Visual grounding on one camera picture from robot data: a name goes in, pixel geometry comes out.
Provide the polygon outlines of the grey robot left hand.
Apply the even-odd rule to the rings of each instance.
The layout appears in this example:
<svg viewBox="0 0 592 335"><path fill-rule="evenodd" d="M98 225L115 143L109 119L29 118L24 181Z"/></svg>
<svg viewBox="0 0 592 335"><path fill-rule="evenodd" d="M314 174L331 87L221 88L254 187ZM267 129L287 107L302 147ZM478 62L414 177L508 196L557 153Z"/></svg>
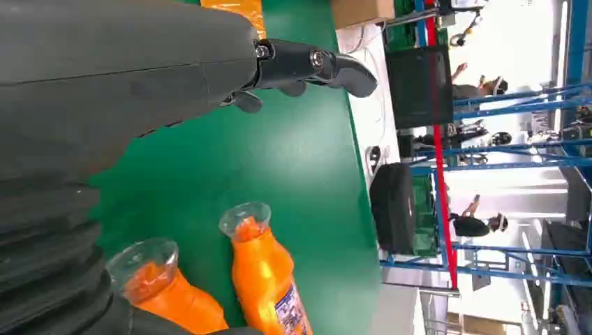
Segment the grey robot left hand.
<svg viewBox="0 0 592 335"><path fill-rule="evenodd" d="M130 141L222 105L256 112L256 89L316 84L363 98L353 57L260 39L243 16L178 1L1 2L1 178L84 179Z"/></svg>

